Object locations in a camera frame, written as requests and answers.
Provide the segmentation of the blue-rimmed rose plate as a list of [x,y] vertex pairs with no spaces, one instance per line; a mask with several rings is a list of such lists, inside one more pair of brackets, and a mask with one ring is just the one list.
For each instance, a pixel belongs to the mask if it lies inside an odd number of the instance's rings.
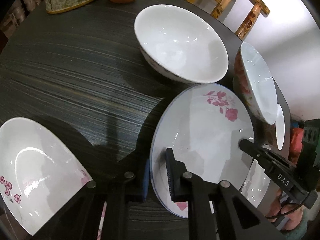
[[179,94],[163,113],[150,151],[150,176],[161,204],[187,218],[188,204],[171,200],[165,150],[205,181],[229,181],[241,189],[252,158],[240,150],[241,139],[254,139],[249,113],[241,100],[219,84],[196,85]]

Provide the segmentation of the white pink-flower plate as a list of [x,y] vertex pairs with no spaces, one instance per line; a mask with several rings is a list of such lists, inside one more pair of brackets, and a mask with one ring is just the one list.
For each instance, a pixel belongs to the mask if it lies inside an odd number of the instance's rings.
[[1,126],[1,197],[34,236],[93,178],[49,129],[17,117]]

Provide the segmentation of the white plate underneath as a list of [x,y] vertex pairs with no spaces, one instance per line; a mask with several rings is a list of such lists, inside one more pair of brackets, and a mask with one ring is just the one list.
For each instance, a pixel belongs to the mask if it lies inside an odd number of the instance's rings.
[[258,207],[263,200],[270,183],[265,170],[254,160],[246,180],[242,186],[241,194],[254,206]]

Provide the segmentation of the rose-patterned small bowl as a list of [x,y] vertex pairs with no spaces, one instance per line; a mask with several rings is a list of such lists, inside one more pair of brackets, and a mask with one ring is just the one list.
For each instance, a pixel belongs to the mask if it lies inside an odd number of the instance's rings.
[[269,125],[274,124],[278,104],[274,80],[265,60],[251,44],[241,44],[235,58],[234,72],[251,113]]

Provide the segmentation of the large white bowl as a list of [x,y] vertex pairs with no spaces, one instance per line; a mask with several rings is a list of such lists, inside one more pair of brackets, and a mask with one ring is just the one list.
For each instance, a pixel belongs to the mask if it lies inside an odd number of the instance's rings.
[[135,18],[140,51],[159,74],[183,83],[215,83],[228,71],[228,54],[216,31],[186,9],[157,4]]

